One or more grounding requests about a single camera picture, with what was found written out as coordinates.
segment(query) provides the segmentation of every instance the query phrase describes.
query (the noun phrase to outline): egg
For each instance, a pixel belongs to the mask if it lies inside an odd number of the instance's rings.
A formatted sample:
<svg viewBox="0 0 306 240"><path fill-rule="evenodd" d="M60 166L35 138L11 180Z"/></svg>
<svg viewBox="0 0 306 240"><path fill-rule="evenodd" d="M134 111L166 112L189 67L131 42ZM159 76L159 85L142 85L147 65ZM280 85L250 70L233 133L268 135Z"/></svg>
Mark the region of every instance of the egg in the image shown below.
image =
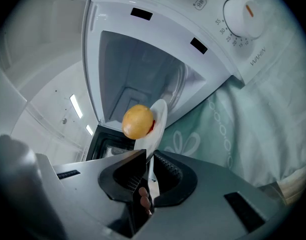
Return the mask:
<svg viewBox="0 0 306 240"><path fill-rule="evenodd" d="M153 113L144 105L131 107L124 115L122 131L126 137L138 140L145 137L153 125Z"/></svg>

